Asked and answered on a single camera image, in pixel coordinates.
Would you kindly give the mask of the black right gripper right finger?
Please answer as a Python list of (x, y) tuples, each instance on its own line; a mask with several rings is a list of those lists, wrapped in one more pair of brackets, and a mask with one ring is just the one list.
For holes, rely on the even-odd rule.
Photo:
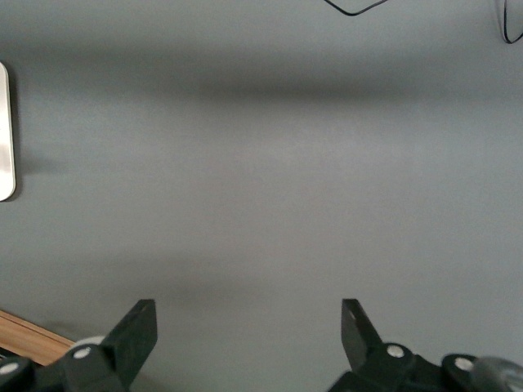
[(350, 370), (331, 391), (521, 391), (522, 366), (493, 356), (448, 354), (440, 365), (385, 342), (356, 299), (341, 307), (341, 339)]

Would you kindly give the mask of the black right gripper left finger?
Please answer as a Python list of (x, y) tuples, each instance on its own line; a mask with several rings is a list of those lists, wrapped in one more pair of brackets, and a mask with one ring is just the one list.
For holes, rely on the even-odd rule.
[(77, 341), (39, 366), (27, 356), (1, 360), (2, 391), (129, 391), (158, 340), (156, 303), (139, 300), (105, 336)]

